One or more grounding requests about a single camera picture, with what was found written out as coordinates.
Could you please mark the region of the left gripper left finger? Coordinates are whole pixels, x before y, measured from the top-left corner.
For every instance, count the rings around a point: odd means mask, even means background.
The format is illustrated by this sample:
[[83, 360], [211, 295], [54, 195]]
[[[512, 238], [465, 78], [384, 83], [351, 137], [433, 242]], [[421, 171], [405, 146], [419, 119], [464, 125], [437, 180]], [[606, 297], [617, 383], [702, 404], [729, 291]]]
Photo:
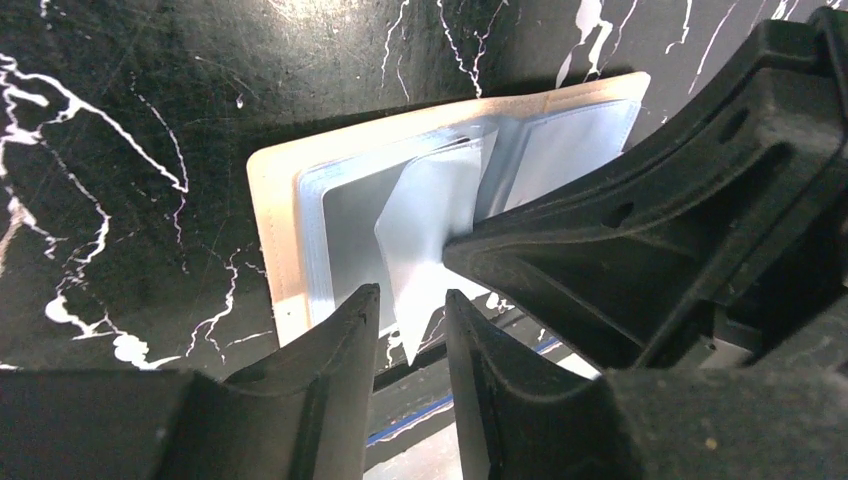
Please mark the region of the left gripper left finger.
[[5, 479], [358, 479], [380, 289], [224, 380], [192, 370], [7, 371]]

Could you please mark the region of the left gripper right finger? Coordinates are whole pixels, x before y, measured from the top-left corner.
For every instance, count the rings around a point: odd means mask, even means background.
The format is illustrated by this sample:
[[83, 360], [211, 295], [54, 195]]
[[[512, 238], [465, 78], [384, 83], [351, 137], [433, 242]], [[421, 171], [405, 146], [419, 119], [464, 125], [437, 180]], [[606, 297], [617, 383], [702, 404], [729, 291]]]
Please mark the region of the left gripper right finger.
[[740, 369], [610, 370], [589, 380], [446, 296], [467, 479], [843, 479], [847, 303]]

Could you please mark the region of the beige leather card holder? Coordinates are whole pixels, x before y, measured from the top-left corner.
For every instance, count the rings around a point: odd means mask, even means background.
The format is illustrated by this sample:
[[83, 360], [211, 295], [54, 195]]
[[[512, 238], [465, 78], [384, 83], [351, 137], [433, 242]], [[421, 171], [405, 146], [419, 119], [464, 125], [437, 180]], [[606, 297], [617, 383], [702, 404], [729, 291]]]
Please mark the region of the beige leather card holder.
[[379, 330], [414, 360], [449, 289], [445, 244], [619, 156], [651, 78], [460, 101], [255, 152], [247, 174], [278, 341], [380, 287]]

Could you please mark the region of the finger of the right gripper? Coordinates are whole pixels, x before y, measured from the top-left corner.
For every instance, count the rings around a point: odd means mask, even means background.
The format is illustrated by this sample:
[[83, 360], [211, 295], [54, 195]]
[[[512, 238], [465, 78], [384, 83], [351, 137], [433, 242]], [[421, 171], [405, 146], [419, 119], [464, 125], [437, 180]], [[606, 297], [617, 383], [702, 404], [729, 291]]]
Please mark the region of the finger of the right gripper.
[[600, 368], [663, 368], [796, 333], [841, 294], [846, 218], [847, 15], [821, 7], [761, 22], [656, 132], [444, 261]]

